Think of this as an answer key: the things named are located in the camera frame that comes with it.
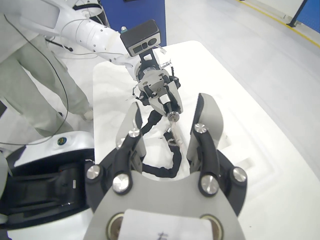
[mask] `silver bolt head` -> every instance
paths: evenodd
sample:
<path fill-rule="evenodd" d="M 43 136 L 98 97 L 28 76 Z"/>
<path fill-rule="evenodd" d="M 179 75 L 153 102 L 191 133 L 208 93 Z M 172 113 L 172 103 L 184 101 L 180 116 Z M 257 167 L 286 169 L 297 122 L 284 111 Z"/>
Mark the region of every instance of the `silver bolt head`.
<path fill-rule="evenodd" d="M 219 190 L 219 183 L 213 176 L 204 175 L 201 178 L 201 187 L 206 193 L 214 195 Z"/>
<path fill-rule="evenodd" d="M 180 115 L 178 112 L 170 112 L 168 113 L 168 120 L 170 122 L 178 122 L 180 119 Z"/>
<path fill-rule="evenodd" d="M 129 176 L 127 174 L 117 175 L 112 182 L 114 192 L 124 192 L 129 187 Z"/>
<path fill-rule="evenodd" d="M 128 134 L 133 138 L 138 137 L 140 135 L 140 129 L 134 127 L 132 130 L 129 130 Z"/>
<path fill-rule="evenodd" d="M 233 169 L 232 174 L 234 178 L 240 183 L 245 182 L 248 178 L 247 173 L 242 168 L 239 168 L 239 167 L 235 167 Z"/>
<path fill-rule="evenodd" d="M 100 166 L 99 165 L 93 165 L 87 170 L 87 178 L 90 180 L 94 180 L 96 177 L 100 174 Z"/>
<path fill-rule="evenodd" d="M 194 125 L 194 130 L 199 134 L 204 134 L 207 132 L 208 128 L 203 123 L 196 123 Z"/>

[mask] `white robotic arm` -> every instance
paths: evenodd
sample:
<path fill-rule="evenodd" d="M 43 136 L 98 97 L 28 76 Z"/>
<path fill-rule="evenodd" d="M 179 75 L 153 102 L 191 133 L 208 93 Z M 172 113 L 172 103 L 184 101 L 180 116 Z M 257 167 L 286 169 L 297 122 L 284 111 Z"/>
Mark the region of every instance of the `white robotic arm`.
<path fill-rule="evenodd" d="M 62 36 L 74 41 L 116 65 L 125 65 L 135 79 L 135 65 L 140 59 L 138 56 L 129 56 L 120 34 L 86 19 L 64 0 L 0 1 L 0 13 L 15 17 L 25 28 L 43 35 Z"/>
<path fill-rule="evenodd" d="M 177 121 L 182 113 L 179 79 L 170 76 L 152 48 L 160 43 L 153 20 L 122 34 L 85 18 L 64 0 L 0 0 L 0 13 L 18 20 L 25 28 L 46 36 L 61 36 L 85 47 L 115 65 L 124 65 L 138 81 L 143 105 Z"/>

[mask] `white paper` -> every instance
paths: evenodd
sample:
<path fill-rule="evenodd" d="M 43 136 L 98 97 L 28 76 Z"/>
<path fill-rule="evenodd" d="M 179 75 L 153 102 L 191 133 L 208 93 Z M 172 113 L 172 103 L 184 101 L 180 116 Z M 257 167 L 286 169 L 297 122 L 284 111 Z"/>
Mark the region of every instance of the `white paper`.
<path fill-rule="evenodd" d="M 205 219 L 128 209 L 118 240 L 212 240 L 211 223 Z"/>

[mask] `person's leg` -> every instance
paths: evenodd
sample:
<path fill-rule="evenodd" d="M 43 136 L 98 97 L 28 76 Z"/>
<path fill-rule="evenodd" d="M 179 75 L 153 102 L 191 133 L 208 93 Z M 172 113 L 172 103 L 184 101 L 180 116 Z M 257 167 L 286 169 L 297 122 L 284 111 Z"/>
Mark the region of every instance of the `person's leg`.
<path fill-rule="evenodd" d="M 0 96 L 42 136 L 53 135 L 63 123 L 13 55 L 0 63 Z M 65 121 L 58 133 L 70 131 L 73 129 Z"/>
<path fill-rule="evenodd" d="M 66 67 L 48 50 L 42 36 L 37 36 L 31 43 L 48 58 L 56 70 L 67 94 L 69 112 L 83 116 L 90 110 L 86 95 L 71 78 Z M 50 63 L 40 52 L 32 45 L 26 44 L 17 51 L 17 59 L 36 80 L 59 95 L 67 108 L 66 94 L 62 84 Z"/>

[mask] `table surface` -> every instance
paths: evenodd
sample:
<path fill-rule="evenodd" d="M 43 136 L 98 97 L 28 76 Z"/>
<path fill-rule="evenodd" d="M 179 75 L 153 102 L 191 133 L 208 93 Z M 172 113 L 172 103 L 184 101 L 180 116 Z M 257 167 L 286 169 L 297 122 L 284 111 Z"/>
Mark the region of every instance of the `table surface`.
<path fill-rule="evenodd" d="M 185 144 L 199 93 L 212 95 L 221 109 L 224 132 L 218 148 L 248 174 L 246 202 L 239 216 L 246 238 L 319 239 L 320 183 L 287 137 L 201 43 L 188 41 L 165 49 L 181 83 L 184 111 L 177 126 Z M 123 66 L 106 61 L 94 68 L 96 162 L 115 147 L 119 126 L 135 101 L 131 98 L 135 84 Z M 139 106 L 145 124 L 152 109 Z M 163 118 L 144 136 L 144 163 L 172 165 L 172 154 L 161 139 L 166 126 Z M 188 169 L 184 154 L 175 179 L 189 175 Z"/>

